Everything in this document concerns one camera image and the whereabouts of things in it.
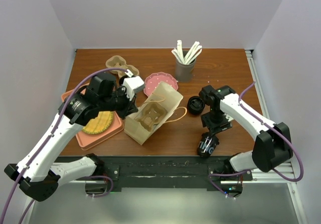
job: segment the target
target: gray cup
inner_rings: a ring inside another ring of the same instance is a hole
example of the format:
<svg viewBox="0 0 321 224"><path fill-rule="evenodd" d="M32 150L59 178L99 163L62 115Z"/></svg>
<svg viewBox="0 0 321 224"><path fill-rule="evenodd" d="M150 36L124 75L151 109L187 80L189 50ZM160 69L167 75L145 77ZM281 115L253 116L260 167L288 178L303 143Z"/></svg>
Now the gray cup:
<svg viewBox="0 0 321 224"><path fill-rule="evenodd" d="M183 56L188 53L188 51L184 50L183 51ZM175 67L175 78L178 82L189 82L191 81L193 77L193 69L196 63L196 58L194 59L193 62L191 62L189 65L184 65L181 64L177 59L176 59L176 67Z"/></svg>

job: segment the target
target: cable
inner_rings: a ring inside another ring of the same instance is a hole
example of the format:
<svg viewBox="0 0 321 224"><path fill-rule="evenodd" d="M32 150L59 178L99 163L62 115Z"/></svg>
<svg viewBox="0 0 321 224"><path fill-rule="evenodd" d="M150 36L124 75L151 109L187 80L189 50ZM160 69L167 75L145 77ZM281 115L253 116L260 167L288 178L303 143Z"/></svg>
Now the cable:
<svg viewBox="0 0 321 224"><path fill-rule="evenodd" d="M90 78L92 78L93 76L97 75L98 73L101 73L101 72L107 72L107 71L112 71L112 70L119 70L119 71L124 71L126 72L127 70L126 69L122 69L122 68L105 68L105 69L102 69L102 70L99 70L99 71L96 71L92 74L90 74L89 76L85 77L75 88L74 90L71 92L71 94L68 96L63 108L61 109L61 112L60 112L60 115L57 119L57 122L55 123L54 127L52 128L51 130L51 134L48 135L45 140L43 141L43 143L40 145L40 147L36 150L36 152L31 156L31 158L29 159L29 161L26 163L26 166L29 167L30 164L33 162L33 160L38 156L38 154L42 151L42 149L44 148L44 146L48 143L48 141L50 140L50 138L53 136L53 134L55 133L56 129L58 128L58 125L63 117L63 113L65 112L67 106L68 106L68 103L70 102L71 98L74 96L74 94L78 91L78 89ZM5 202L5 206L2 210L2 213L1 213L1 217L0 217L0 224L3 224L4 223L4 220L5 220L5 216L6 216L6 212L7 212L7 209L9 207L9 204L10 204L10 201L12 199L12 196L15 192L15 189L21 179L21 177L23 176L23 174L25 173L26 171L26 168L23 168L20 172L20 174L18 175L18 177L16 178L15 180L15 183L9 193L9 196Z"/></svg>
<svg viewBox="0 0 321 224"><path fill-rule="evenodd" d="M112 191L112 189L114 187L114 182L112 181L112 179L110 177L108 177L108 176L105 176L105 175L96 175L96 176L85 177L85 179L95 179L95 178L104 178L104 179L109 180L110 181L110 189L108 191L102 193L101 195L94 195L93 194L93 195L89 195L89 196L93 197L93 198L97 198L97 197L103 197L103 196L108 195Z"/></svg>
<svg viewBox="0 0 321 224"><path fill-rule="evenodd" d="M255 81L248 86L245 90L243 90L243 92L240 94L239 96L239 105L248 113L250 114L252 117L254 117L255 119L257 119L258 121L260 121L264 126L266 126L268 129L270 129L271 131L273 131L276 135L278 135L281 139L283 139L283 141L285 141L287 143L287 145L290 147L290 149L292 149L294 155L297 158L297 161L299 163L299 167L300 167L300 174L298 178L288 178L285 175L283 175L282 173L280 173L279 171L277 171L276 169L273 169L275 173L277 173L279 176L281 176L283 179L287 180L287 181L291 181L291 182L298 182L300 180L302 180L303 175L304 175L304 169L303 169L303 163L302 160L298 154L298 151L296 150L296 148L294 147L294 145L280 132L278 132L277 130L274 129L274 127L271 127L270 125L268 125L267 123L264 123L262 119L260 119L258 116L256 116L253 112L251 112L250 110L248 110L246 107L244 107L244 105L241 103L241 100L244 96L244 94L251 88L253 87L255 84Z"/></svg>
<svg viewBox="0 0 321 224"><path fill-rule="evenodd" d="M20 221L19 221L19 223L18 223L18 224L21 224L21 223L23 222L23 220L24 220L24 218L25 218L25 216L26 216L26 214L27 214L28 210L30 209L30 207L32 206L32 204L33 204L34 202L35 202L35 200L34 200L34 199L32 199L32 200L30 201L30 203L29 203L29 204L28 204L28 206L26 207L26 209L25 209L24 213L22 214L22 216L21 216Z"/></svg>
<svg viewBox="0 0 321 224"><path fill-rule="evenodd" d="M224 192L217 184L215 184L212 180L211 180L211 177L212 176L218 176L218 177L232 177L232 176L239 176L239 175L242 175L242 174L245 174L246 172L248 172L250 170L242 170L240 172L236 172L236 173L233 173L233 174L209 174L209 179L210 179L210 182L211 184L216 188L218 189L221 193L223 193L226 197L230 197L230 198L233 198L235 199L233 196L231 196L230 194Z"/></svg>

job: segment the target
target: gray floor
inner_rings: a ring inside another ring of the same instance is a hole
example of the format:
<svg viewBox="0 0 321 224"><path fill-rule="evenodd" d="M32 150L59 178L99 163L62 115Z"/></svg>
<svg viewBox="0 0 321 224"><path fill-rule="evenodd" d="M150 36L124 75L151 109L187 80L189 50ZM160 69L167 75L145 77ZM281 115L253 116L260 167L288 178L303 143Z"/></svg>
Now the gray floor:
<svg viewBox="0 0 321 224"><path fill-rule="evenodd" d="M236 201L203 189L123 189L86 197L84 184L62 186L35 204L30 223L298 223L286 184L246 184Z"/></svg>

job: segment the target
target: orange tray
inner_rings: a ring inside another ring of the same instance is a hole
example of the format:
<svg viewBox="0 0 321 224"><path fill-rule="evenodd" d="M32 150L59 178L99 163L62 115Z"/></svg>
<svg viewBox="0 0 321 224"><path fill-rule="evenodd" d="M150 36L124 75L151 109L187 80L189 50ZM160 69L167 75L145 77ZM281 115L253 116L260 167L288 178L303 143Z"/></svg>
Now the orange tray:
<svg viewBox="0 0 321 224"><path fill-rule="evenodd" d="M61 100L64 101L64 99L67 98L71 94L71 92L72 92L72 90L62 94ZM89 135L83 131L80 131L80 132L78 132L78 134L76 134L76 138L77 138L79 146L83 150L89 150L90 148L100 144L101 142L103 142L103 141L109 139L110 137L114 136L115 134L119 133L123 129L124 129L124 124L123 124L122 120L116 114L116 112L114 112L114 117L113 117L112 123L106 131L104 131L100 134L97 134L97 135Z"/></svg>

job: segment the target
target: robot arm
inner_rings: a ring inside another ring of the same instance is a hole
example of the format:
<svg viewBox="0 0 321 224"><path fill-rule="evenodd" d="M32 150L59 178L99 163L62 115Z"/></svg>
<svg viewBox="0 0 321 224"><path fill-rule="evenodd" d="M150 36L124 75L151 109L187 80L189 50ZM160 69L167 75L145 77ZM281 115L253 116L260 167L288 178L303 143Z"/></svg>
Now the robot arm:
<svg viewBox="0 0 321 224"><path fill-rule="evenodd" d="M202 88L199 96L211 108L209 113L201 116L203 126L207 127L209 132L203 134L199 144L198 154L200 156L208 157L211 155L219 144L215 135L231 128L230 122L233 119L251 135L255 144L253 151L239 153L230 158L229 171L239 172L246 169L259 168L263 172L268 172L293 156L291 148L279 136L239 105L239 95L230 87L223 86L219 89L214 89L208 85ZM290 140L290 132L286 124L275 124L260 115L244 101L241 100L240 103L262 119L264 123L274 126L274 129Z"/></svg>
<svg viewBox="0 0 321 224"><path fill-rule="evenodd" d="M20 189L31 198L43 201L49 198L58 186L72 180L103 174L103 162L97 156L90 154L80 160L62 165L53 165L56 158L69 141L83 129L83 127L100 111L116 111L121 118L136 112L136 94L144 89L144 82L140 77L130 77L117 88L116 78L109 73L98 73L88 86L84 86L72 97L63 113L62 119L54 135L51 135L57 119L61 114L63 103L52 124L42 136L33 150L17 165L9 164L5 173L16 180L17 176L26 168L19 182ZM31 156L39 150L44 140L51 138L27 167Z"/></svg>

